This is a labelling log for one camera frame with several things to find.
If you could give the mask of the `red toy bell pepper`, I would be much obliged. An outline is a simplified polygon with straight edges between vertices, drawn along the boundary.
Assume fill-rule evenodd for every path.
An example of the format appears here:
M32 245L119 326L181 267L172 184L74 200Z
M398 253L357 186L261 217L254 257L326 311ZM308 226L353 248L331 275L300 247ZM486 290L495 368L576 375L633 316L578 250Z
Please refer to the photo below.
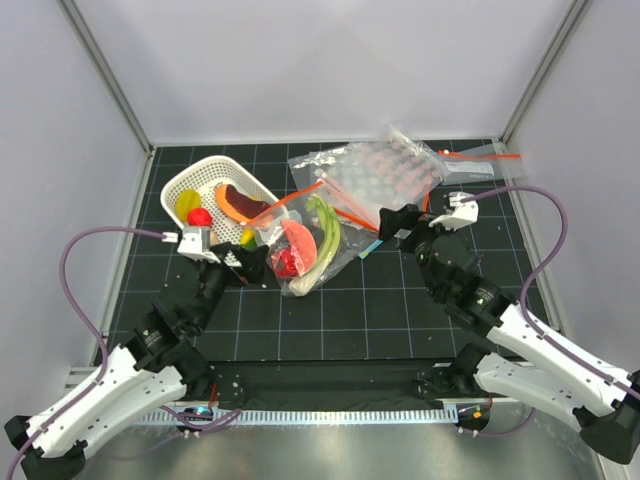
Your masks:
M279 257L271 256L271 265L274 274L280 279L289 279L296 277L299 272L296 266L297 256L293 253L291 247L289 251L284 252Z

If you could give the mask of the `toy watermelon slice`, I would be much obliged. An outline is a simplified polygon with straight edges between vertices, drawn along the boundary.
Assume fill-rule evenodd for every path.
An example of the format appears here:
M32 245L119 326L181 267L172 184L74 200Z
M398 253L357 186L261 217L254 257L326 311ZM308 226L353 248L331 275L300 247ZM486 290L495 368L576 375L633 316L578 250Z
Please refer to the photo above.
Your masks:
M317 259L317 247L311 231L302 223L284 219L281 221L289 245L293 248L293 253L297 256L296 266L299 276L306 274L314 265Z

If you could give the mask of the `green toy celery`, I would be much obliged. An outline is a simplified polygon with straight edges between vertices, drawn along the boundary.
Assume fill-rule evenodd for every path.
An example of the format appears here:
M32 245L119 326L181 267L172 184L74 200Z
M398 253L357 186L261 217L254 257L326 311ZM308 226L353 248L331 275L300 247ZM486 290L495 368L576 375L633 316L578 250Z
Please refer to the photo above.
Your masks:
M327 271L338 253L341 244L341 225L335 210L320 195L312 194L306 203L306 210L315 212L324 236L311 269L289 282L290 292L297 297L310 293L327 279Z

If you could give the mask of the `clear orange zip bag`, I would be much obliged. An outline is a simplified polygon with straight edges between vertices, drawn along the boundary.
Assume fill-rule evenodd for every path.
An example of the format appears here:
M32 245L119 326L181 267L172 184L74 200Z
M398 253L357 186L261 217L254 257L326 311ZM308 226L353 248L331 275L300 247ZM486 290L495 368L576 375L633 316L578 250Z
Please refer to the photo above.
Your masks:
M267 266L285 296L304 297L342 268L348 253L343 223L320 181L279 200L246 226L266 246Z

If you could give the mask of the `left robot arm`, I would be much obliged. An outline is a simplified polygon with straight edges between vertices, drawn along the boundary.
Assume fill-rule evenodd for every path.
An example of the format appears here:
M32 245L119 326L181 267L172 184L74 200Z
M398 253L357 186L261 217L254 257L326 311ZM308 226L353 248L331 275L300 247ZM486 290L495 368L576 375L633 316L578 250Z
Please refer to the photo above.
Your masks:
M179 400L208 395L214 373L194 347L230 285L264 279L268 249L223 243L237 268L203 263L196 275L165 287L98 370L43 412L16 415L4 426L18 451L15 465L28 479L73 479L86 461L144 415Z

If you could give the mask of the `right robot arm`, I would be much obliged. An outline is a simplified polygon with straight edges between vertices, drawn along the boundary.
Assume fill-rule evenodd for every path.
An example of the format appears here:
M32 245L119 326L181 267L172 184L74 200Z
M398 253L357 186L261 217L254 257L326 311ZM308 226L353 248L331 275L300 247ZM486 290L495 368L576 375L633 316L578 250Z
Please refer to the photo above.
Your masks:
M522 367L475 345L450 367L453 389L511 397L577 431L599 455L630 464L639 446L639 376L579 347L479 273L478 258L455 235L477 207L435 217L407 204L381 209L379 238L408 231L400 250L414 254L428 295L461 328L528 361Z

